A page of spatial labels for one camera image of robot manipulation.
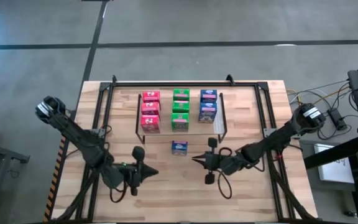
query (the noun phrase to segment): stacked boxes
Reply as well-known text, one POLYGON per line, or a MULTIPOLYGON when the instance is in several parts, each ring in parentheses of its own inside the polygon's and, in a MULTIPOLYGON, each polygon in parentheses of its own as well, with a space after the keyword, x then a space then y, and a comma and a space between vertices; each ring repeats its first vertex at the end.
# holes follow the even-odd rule
POLYGON ((200 123, 214 123, 218 108, 216 103, 200 103, 200 113, 198 115, 198 122, 200 123))
POLYGON ((172 112, 174 113, 189 113, 190 103, 189 101, 174 100, 172 104, 172 112))
POLYGON ((218 106, 216 104, 217 98, 218 92, 216 90, 201 90, 198 122, 214 123, 216 113, 218 112, 218 106))
POLYGON ((190 100, 190 89, 173 89, 173 100, 190 100))
POLYGON ((172 131, 189 130, 190 89, 173 89, 172 131))
POLYGON ((172 123, 172 131, 186 132, 189 130, 189 114, 172 113, 171 123, 172 123))
POLYGON ((200 102, 201 103, 216 103, 218 92, 216 90, 201 90, 200 102))
POLYGON ((144 115, 160 115, 160 103, 159 102, 142 103, 141 111, 142 114, 144 115))
POLYGON ((160 133, 160 117, 158 115, 142 115, 140 125, 144 133, 160 133))
POLYGON ((160 92, 159 91, 144 91, 142 95, 144 103, 158 102, 160 103, 160 92))
POLYGON ((144 133, 160 133, 160 92, 144 91, 142 99, 140 125, 144 133))

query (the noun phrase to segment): blue box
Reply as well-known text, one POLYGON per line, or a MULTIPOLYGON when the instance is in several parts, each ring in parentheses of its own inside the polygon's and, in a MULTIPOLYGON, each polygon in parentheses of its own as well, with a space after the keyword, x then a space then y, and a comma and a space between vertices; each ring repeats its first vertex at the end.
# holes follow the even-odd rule
POLYGON ((172 141, 172 154, 179 156, 187 155, 187 144, 186 141, 172 141))
POLYGON ((200 113, 198 115, 198 122, 200 123, 214 123, 218 106, 216 103, 200 103, 200 113))
POLYGON ((216 90, 201 90, 200 102, 201 103, 215 103, 218 98, 216 90))

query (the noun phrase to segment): wooden tabletop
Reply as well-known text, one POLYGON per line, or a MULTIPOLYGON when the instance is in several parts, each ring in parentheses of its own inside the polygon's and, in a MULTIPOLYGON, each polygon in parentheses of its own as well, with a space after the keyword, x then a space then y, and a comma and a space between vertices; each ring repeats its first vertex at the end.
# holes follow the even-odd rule
MULTIPOLYGON (((277 126, 281 127, 291 118, 291 109, 283 81, 267 81, 270 89, 277 126)), ((100 82, 85 82, 81 92, 75 122, 82 128, 90 129, 93 122, 100 82)), ((110 110, 109 125, 112 131, 106 136, 110 142, 110 153, 116 162, 134 162, 131 152, 134 146, 141 146, 135 135, 138 94, 144 90, 160 90, 162 98, 172 98, 170 87, 114 88, 110 110)), ((202 88, 191 88, 191 95, 198 96, 202 88)), ((214 88, 224 95, 227 119, 227 135, 218 146, 239 147, 262 139, 255 90, 251 87, 214 88)), ((106 105, 104 96, 99 124, 103 121, 106 105)), ((266 119, 267 109, 264 103, 266 119)), ((145 163, 159 174, 146 179, 138 188, 137 197, 128 192, 120 203, 112 203, 109 189, 100 180, 95 222, 256 222, 277 221, 272 195, 269 171, 259 172, 244 169, 228 177, 233 197, 227 200, 221 196, 217 183, 204 184, 207 173, 191 157, 209 150, 207 139, 211 136, 147 136, 143 145, 145 163), (188 155, 174 156, 171 153, 172 140, 189 142, 188 155)), ((76 148, 70 144, 68 153, 76 148)), ((308 177, 301 151, 293 147, 284 150, 283 157, 287 167, 290 188, 309 213, 317 217, 308 177)), ((65 160, 62 177, 56 194, 52 218, 61 215, 78 193, 84 169, 81 153, 75 152, 65 160)), ((227 186, 222 181, 224 192, 227 186)), ((286 210, 281 193, 282 207, 286 210)), ((86 199, 84 215, 88 209, 86 199)))

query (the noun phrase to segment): yellow cable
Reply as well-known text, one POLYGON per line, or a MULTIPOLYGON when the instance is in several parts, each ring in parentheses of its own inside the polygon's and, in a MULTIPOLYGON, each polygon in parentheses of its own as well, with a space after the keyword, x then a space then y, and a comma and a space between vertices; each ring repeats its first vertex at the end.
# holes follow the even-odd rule
POLYGON ((325 98, 327 98, 327 97, 329 97, 329 96, 332 96, 332 95, 334 95, 334 94, 336 94, 336 93, 339 93, 340 91, 344 91, 345 89, 348 89, 348 88, 349 88, 349 87, 346 87, 346 88, 343 88, 342 90, 338 90, 338 91, 335 91, 335 92, 333 92, 333 93, 330 93, 330 94, 328 94, 328 95, 322 97, 322 98, 319 99, 318 101, 314 102, 313 104, 315 105, 316 103, 320 102, 321 100, 323 100, 323 99, 325 99, 325 98))
POLYGON ((296 90, 293 90, 293 89, 286 89, 286 90, 290 90, 290 91, 293 91, 296 95, 297 95, 297 98, 298 98, 298 104, 301 105, 301 96, 298 95, 298 92, 296 90))

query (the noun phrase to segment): concrete floor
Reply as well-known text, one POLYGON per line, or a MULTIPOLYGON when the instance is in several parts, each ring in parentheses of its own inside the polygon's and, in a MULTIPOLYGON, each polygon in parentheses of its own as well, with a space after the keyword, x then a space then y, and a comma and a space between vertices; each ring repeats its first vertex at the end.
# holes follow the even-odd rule
MULTIPOLYGON (((1 0, 0 44, 91 43, 100 5, 1 0)), ((115 0, 108 3, 99 43, 349 39, 358 39, 358 0, 115 0)), ((0 50, 0 146, 31 155, 26 166, 12 165, 21 171, 18 178, 7 174, 0 223, 42 220, 60 135, 35 117, 34 107, 53 95, 75 108, 88 52, 0 50)), ((303 90, 345 80, 351 69, 358 69, 358 45, 98 49, 90 80, 113 74, 119 80, 222 80, 230 73, 303 90)), ((356 114, 345 99, 339 110, 356 114)), ((347 122, 358 126, 357 119, 347 122)), ((323 129, 332 130, 330 122, 323 129)), ((356 135, 354 129, 332 141, 356 135)), ((321 218, 358 223, 342 215, 352 206, 349 192, 313 189, 313 195, 321 218)))

